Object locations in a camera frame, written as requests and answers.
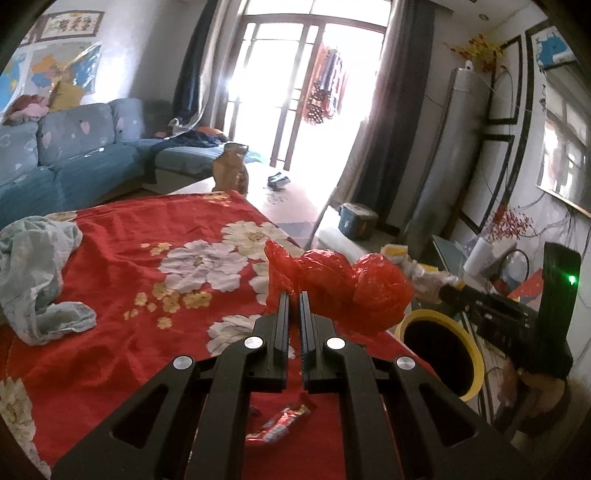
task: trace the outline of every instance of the candy wrapper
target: candy wrapper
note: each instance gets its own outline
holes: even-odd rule
[[[302,393],[297,402],[286,406],[259,430],[246,435],[246,446],[263,446],[277,443],[287,435],[295,421],[309,416],[316,408],[308,395]]]

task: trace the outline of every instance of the wall decoration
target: wall decoration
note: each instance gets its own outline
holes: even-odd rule
[[[36,22],[35,25],[31,27],[25,38],[22,39],[20,47],[24,47],[25,45],[30,45],[37,39],[37,34],[39,33],[39,22]]]
[[[535,59],[542,70],[576,60],[573,51],[560,36],[556,27],[542,30],[533,40]]]
[[[471,38],[466,45],[456,45],[450,48],[454,53],[466,60],[474,62],[474,66],[483,72],[496,69],[496,59],[503,56],[502,43],[489,41],[482,33]]]
[[[39,29],[38,41],[95,37],[104,14],[96,10],[72,10],[46,15]]]
[[[10,105],[21,84],[21,64],[27,56],[16,54],[0,74],[0,112]]]
[[[86,94],[93,93],[100,50],[100,43],[67,42],[33,52],[25,93],[49,96],[62,79],[83,86]]]

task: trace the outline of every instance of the metal screw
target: metal screw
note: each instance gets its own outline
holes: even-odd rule
[[[331,337],[326,341],[326,346],[332,350],[345,348],[345,341],[339,337]]]
[[[409,356],[401,356],[396,360],[396,365],[398,365],[398,368],[401,370],[412,370],[416,363]]]
[[[263,343],[264,342],[262,338],[256,336],[248,337],[246,340],[244,340],[244,346],[252,350],[262,347]]]
[[[193,364],[193,359],[189,356],[178,356],[174,359],[173,367],[177,370],[186,370]]]

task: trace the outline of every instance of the sofa cushion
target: sofa cushion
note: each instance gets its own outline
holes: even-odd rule
[[[111,145],[115,142],[111,107],[94,103],[50,113],[39,120],[37,135],[41,165]]]
[[[138,161],[142,165],[146,165],[146,162],[154,157],[152,147],[159,144],[162,140],[157,138],[143,138],[141,140],[135,140],[133,142],[123,142],[123,145],[130,145],[138,150]]]
[[[144,175],[134,147],[114,144],[100,150],[60,160],[51,166],[64,192],[66,210],[94,206],[104,194]]]
[[[137,98],[118,98],[109,102],[113,113],[115,142],[130,142],[144,137],[144,103]]]
[[[31,215],[65,210],[64,196],[54,174],[38,167],[0,187],[0,228]]]
[[[156,132],[165,131],[172,118],[172,106],[165,100],[143,102],[137,98],[118,98],[109,105],[117,143],[151,138]]]
[[[37,167],[37,128],[36,122],[0,127],[0,185]]]

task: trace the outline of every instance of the light blue cloth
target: light blue cloth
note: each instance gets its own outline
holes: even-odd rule
[[[53,304],[61,270],[82,242],[71,222],[26,217],[0,231],[0,306],[8,324],[29,345],[96,326],[96,313],[81,302]]]

